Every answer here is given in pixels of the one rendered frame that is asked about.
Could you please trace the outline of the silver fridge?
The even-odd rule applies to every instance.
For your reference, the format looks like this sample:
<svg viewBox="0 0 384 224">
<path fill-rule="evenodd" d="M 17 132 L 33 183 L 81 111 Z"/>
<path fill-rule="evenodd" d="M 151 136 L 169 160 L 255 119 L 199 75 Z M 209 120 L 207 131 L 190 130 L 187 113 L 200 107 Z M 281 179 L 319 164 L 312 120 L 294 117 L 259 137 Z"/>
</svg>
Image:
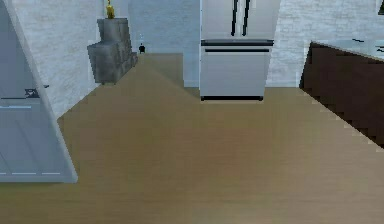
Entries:
<svg viewBox="0 0 384 224">
<path fill-rule="evenodd" d="M 231 36 L 233 0 L 201 0 L 200 98 L 262 100 L 274 46 L 281 0 L 251 0 L 242 36 L 245 0 L 238 0 L 236 33 Z M 269 52 L 205 52 L 212 49 L 270 49 Z"/>
</svg>

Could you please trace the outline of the grey stepped cabinet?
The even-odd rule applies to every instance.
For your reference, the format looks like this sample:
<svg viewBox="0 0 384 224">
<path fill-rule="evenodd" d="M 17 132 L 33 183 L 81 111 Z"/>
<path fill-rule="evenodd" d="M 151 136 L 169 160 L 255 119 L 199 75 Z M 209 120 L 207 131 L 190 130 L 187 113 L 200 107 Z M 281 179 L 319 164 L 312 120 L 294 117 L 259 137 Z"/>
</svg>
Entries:
<svg viewBox="0 0 384 224">
<path fill-rule="evenodd" d="M 98 19 L 101 40 L 88 45 L 88 56 L 96 83 L 116 84 L 138 62 L 132 51 L 128 19 Z"/>
</svg>

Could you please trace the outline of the dark brown kitchen counter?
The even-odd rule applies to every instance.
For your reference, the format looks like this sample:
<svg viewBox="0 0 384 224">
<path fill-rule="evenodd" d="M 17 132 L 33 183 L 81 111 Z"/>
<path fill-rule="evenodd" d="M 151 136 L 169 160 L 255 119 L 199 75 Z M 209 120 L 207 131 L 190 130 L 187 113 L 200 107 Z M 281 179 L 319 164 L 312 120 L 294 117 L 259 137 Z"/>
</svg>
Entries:
<svg viewBox="0 0 384 224">
<path fill-rule="evenodd" d="M 311 42 L 299 88 L 384 149 L 384 60 Z"/>
</svg>

